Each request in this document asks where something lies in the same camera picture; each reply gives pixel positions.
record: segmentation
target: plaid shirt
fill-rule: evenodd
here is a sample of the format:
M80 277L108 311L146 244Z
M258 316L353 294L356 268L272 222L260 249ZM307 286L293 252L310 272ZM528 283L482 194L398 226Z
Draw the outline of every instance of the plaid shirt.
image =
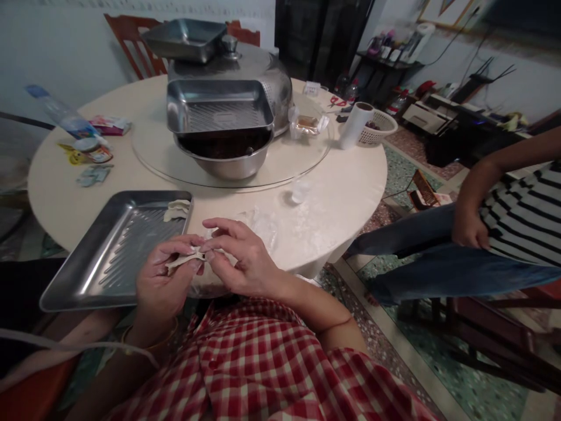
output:
M388 370L350 348L324 352L291 309L211 304L185 342L110 420L434 420Z

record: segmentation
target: scissors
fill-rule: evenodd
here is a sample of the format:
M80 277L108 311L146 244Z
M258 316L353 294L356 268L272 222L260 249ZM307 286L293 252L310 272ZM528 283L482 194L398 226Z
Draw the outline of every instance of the scissors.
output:
M339 102L339 103L338 103L337 101L339 101L339 98L337 98L335 95L333 95L333 96L331 97L331 100L330 100L331 105L328 105L328 107L329 107L329 108L333 108L333 107L336 106L336 105L337 105L337 106L345 106L345 105L347 105L347 102L344 101L344 100L341 100L341 102Z

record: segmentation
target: white cord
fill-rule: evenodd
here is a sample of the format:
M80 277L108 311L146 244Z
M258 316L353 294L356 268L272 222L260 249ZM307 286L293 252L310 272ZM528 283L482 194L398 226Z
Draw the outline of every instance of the white cord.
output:
M10 329L0 329L0 337L4 339L27 342L36 346L50 348L57 351L85 351L92 348L116 348L129 350L144 355L146 358L148 358L148 360L156 368L156 370L160 368L160 365L158 364L154 356L147 350L143 350L142 348L138 348L136 346L128 344L122 344L119 342L93 342L91 344L84 345L66 345L60 342L56 342L52 339L47 339L45 337Z

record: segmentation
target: stainless steel tray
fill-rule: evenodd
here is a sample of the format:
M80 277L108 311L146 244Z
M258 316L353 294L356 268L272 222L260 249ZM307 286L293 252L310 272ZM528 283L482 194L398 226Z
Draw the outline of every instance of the stainless steel tray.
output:
M195 63L207 63L220 48L224 23L175 19L141 35L154 54Z
M173 133L272 127L265 90L255 80L175 80L168 84L168 129Z
M164 222L168 203L189 200L186 219ZM150 251L189 223L184 191L123 191L110 198L39 301L43 311L136 304L136 275Z

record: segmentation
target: plastic basket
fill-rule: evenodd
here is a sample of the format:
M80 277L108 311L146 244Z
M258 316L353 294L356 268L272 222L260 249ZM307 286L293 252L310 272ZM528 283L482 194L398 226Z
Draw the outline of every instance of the plastic basket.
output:
M360 139L358 139L360 143L376 144L388 134L392 134L397 131L397 122L395 119L380 110L374 110L374 117L372 117L370 121L378 126L380 130L370 129L364 126Z

